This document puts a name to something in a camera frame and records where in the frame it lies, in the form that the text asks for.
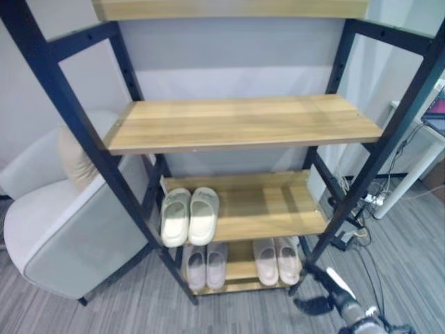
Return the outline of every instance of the wooden shelf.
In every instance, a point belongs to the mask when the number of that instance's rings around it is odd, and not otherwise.
[[[214,241],[322,233],[325,219],[306,187],[308,171],[168,178],[168,189],[214,189],[220,210]]]
[[[201,291],[195,292],[195,294],[222,294],[258,289],[273,289],[277,287],[287,287],[287,285],[281,281],[273,287],[267,287],[260,283],[253,256],[252,242],[236,241],[229,243],[229,256],[227,258],[224,287],[219,290],[212,290],[206,287]]]
[[[105,138],[111,154],[376,142],[382,130],[340,95],[133,102]]]
[[[100,20],[182,17],[363,18],[369,0],[92,0]]]

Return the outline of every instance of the slipper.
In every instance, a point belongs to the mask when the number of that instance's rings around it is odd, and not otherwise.
[[[229,246],[225,242],[207,245],[207,286],[218,290],[225,283],[225,268]]]
[[[273,286],[278,283],[278,266],[273,239],[253,241],[253,254],[261,283]]]
[[[185,268],[188,287],[194,291],[199,291],[206,285],[205,250],[202,246],[184,246],[182,265]]]
[[[298,257],[295,239],[293,237],[275,238],[275,250],[281,280],[287,285],[297,284],[302,265]]]
[[[192,245],[207,245],[215,236],[220,201],[215,191],[201,187],[193,193],[190,204],[188,240]]]
[[[172,190],[162,202],[161,239],[166,247],[178,247],[187,240],[190,221],[190,191]]]

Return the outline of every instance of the beige pillow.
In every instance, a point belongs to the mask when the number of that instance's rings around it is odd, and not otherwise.
[[[97,169],[66,125],[58,130],[58,155],[73,185],[83,191],[97,175]]]

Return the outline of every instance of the wall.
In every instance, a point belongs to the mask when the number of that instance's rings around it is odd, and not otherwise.
[[[90,0],[30,0],[45,38],[97,23]],[[0,21],[0,170],[61,119]],[[120,112],[129,101],[111,47],[103,42],[61,62],[86,109]]]
[[[121,23],[147,100],[324,93],[343,20]],[[306,148],[168,154],[175,175],[301,168]]]
[[[411,31],[417,31],[428,35],[437,32],[445,16],[445,1],[427,0],[411,1],[405,9],[398,22],[387,22],[396,26],[403,26]],[[360,108],[368,117],[383,126],[389,119],[389,103],[400,100],[410,84],[422,58],[398,48],[391,48],[387,56],[381,75],[376,81],[367,102]],[[415,137],[412,143],[405,149],[401,158],[398,159],[393,173],[406,173],[419,160],[422,152],[430,145],[428,136],[422,131]],[[341,160],[342,164],[337,170],[342,175],[356,175],[368,157],[368,152],[360,145],[348,145]],[[387,173],[392,157],[381,168],[380,173]]]
[[[404,25],[412,2],[373,0],[367,17]],[[415,2],[436,8],[441,1]],[[29,5],[46,38],[97,21],[90,0],[29,0]],[[145,98],[179,100],[324,93],[342,25],[339,19],[178,19],[122,22],[121,28]],[[2,168],[60,119],[2,23],[0,46]],[[400,61],[388,66],[392,54],[387,45],[358,38],[340,87],[344,97],[373,119],[386,110],[387,99],[397,96],[380,101],[382,92],[394,87],[403,91],[407,85],[406,79],[382,75],[393,66],[406,71]],[[120,112],[129,101],[107,42],[63,61],[62,67],[86,109]],[[332,170],[338,169],[346,147],[350,152],[350,145],[320,148]],[[168,161],[176,175],[245,173],[300,168],[305,152],[169,154]],[[319,197],[324,186],[315,173],[310,184]]]

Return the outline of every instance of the top shelf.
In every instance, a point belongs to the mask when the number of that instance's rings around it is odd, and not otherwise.
[[[363,18],[369,0],[92,0],[101,21],[191,17]]]
[[[376,142],[382,130],[340,95],[132,102],[104,142],[144,154]]]

